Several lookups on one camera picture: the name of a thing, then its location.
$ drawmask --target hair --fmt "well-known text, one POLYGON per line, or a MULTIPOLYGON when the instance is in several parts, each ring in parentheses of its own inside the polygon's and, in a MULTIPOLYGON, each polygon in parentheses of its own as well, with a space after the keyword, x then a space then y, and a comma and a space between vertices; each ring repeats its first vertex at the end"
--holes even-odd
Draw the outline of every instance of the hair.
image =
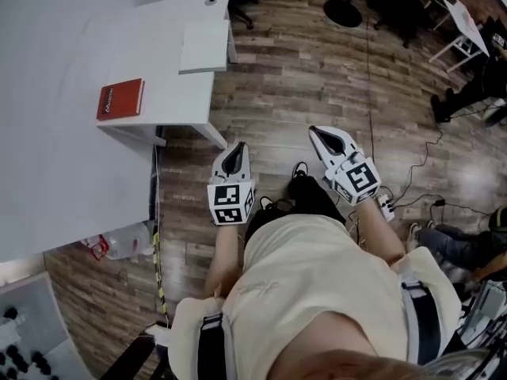
POLYGON ((300 360, 269 380, 449 380, 424 374, 424 369, 396 359, 334 350, 300 360))
POLYGON ((488 227, 492 231, 507 232, 507 207, 498 208, 491 216, 488 227))

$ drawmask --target shoe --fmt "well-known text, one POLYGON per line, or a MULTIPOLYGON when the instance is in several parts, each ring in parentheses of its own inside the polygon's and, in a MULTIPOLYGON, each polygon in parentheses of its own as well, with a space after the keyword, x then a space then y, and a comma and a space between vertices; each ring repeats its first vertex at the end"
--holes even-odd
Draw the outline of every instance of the shoe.
POLYGON ((416 233, 422 230, 422 226, 414 222, 409 228, 409 237, 406 239, 406 251, 412 252, 419 246, 419 241, 416 238, 416 233))
POLYGON ((259 204, 263 210, 267 210, 268 208, 275 207, 275 202, 271 200, 268 196, 262 196, 259 200, 259 204))
POLYGON ((294 170, 292 171, 292 179, 297 176, 308 176, 308 165, 303 161, 294 166, 294 170))
POLYGON ((454 99, 454 90, 450 88, 445 90, 445 100, 451 101, 453 99, 454 99))
POLYGON ((431 96, 431 109, 433 110, 433 116, 435 117, 435 121, 439 123, 448 123, 451 121, 449 117, 443 115, 442 111, 442 102, 440 98, 436 94, 431 96))

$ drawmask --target jeans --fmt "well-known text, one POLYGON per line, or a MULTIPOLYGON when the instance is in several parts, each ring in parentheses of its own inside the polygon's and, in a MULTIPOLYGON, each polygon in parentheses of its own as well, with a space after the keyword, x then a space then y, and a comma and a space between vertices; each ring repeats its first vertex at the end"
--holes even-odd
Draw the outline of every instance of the jeans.
POLYGON ((458 268, 471 271, 482 268, 487 263, 478 252, 475 238, 475 235, 466 234, 459 228, 448 225, 438 225, 434 230, 422 228, 416 233, 416 239, 421 246, 438 252, 458 268))
POLYGON ((312 176, 294 177, 288 184, 288 197, 295 202, 295 206, 290 211, 282 211, 273 205, 255 213, 246 230, 245 243, 261 226, 289 214, 325 215, 345 224, 345 218, 340 214, 333 200, 312 176))

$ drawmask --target beige shirt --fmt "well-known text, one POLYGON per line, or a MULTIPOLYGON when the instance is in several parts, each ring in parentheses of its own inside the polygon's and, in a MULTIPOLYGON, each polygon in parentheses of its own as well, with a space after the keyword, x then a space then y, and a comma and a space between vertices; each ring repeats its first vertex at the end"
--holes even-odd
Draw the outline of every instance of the beige shirt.
MULTIPOLYGON (((449 341, 461 309, 454 288, 426 248, 406 257, 416 279, 436 299, 442 337, 449 341)), ((343 225, 331 218, 289 215, 263 226, 250 239, 243 276, 223 304, 231 323, 238 379, 265 379, 284 347, 325 311, 357 322, 378 355, 406 360, 400 283, 385 261, 361 250, 343 225)), ((190 322, 195 318, 189 313, 192 310, 196 317, 202 313, 197 303, 188 300, 185 308, 178 306, 173 323, 176 344, 185 336, 196 339, 195 332, 192 336, 182 332, 199 326, 190 322)), ((186 380, 191 377, 184 360, 192 347, 181 345, 176 355, 170 351, 170 363, 176 376, 186 380)))

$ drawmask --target round base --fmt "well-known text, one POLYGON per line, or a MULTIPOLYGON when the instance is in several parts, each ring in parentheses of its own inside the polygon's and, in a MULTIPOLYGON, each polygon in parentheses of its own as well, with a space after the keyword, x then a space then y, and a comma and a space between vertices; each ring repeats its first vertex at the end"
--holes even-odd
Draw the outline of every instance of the round base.
POLYGON ((331 21, 350 29, 357 27, 363 21, 359 10, 343 0, 329 0, 326 2, 324 4, 324 13, 331 21))

